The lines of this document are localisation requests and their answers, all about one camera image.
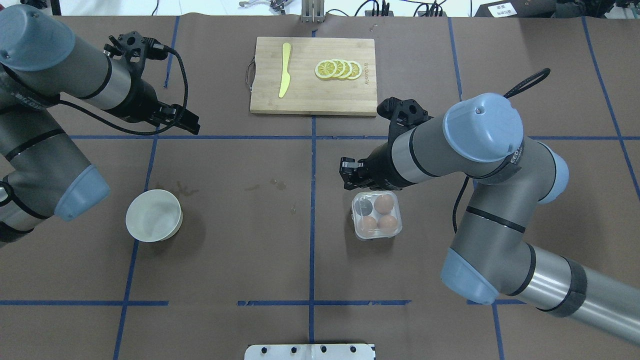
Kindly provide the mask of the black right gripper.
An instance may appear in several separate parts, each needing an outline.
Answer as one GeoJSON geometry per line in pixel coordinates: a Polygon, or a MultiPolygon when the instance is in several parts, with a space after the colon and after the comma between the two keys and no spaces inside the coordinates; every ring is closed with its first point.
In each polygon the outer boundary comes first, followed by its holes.
{"type": "Polygon", "coordinates": [[[403,178],[393,164],[391,146],[377,146],[367,158],[355,161],[341,157],[339,174],[346,191],[370,189],[371,191],[401,191],[414,183],[403,178]]]}

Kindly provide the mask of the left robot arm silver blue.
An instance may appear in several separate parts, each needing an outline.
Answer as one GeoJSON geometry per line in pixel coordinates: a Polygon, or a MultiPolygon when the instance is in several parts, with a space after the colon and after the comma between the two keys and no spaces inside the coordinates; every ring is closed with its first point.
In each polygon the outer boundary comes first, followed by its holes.
{"type": "Polygon", "coordinates": [[[50,108],[64,105],[134,136],[172,128],[199,134],[199,117],[187,108],[187,86],[182,104],[166,104],[142,78],[147,60],[174,55],[187,85],[185,64],[174,48],[133,30],[110,36],[99,50],[27,4],[5,7],[0,20],[0,150],[13,167],[1,178],[2,246],[53,216],[72,221],[110,194],[105,178],[50,108]]]}

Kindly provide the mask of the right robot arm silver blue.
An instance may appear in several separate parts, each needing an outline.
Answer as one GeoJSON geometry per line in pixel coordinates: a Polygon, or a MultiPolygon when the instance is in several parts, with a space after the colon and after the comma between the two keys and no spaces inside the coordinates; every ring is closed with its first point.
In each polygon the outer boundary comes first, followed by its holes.
{"type": "Polygon", "coordinates": [[[536,207],[566,189],[569,167],[525,136],[504,95],[483,93],[437,117],[395,97],[376,111],[390,122],[387,142],[364,159],[340,159],[346,190],[400,191],[452,173],[477,182],[441,271],[449,289],[480,305],[514,297],[639,344],[637,288],[524,241],[536,207]]]}

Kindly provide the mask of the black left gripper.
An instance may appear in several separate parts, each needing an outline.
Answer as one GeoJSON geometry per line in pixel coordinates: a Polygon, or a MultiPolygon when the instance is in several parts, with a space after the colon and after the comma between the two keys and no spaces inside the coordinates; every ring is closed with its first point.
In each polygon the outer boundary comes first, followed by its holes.
{"type": "Polygon", "coordinates": [[[181,105],[159,101],[151,85],[131,86],[129,94],[119,105],[119,118],[128,123],[146,122],[153,126],[168,126],[174,122],[174,127],[192,135],[198,135],[201,130],[197,114],[181,105]]]}

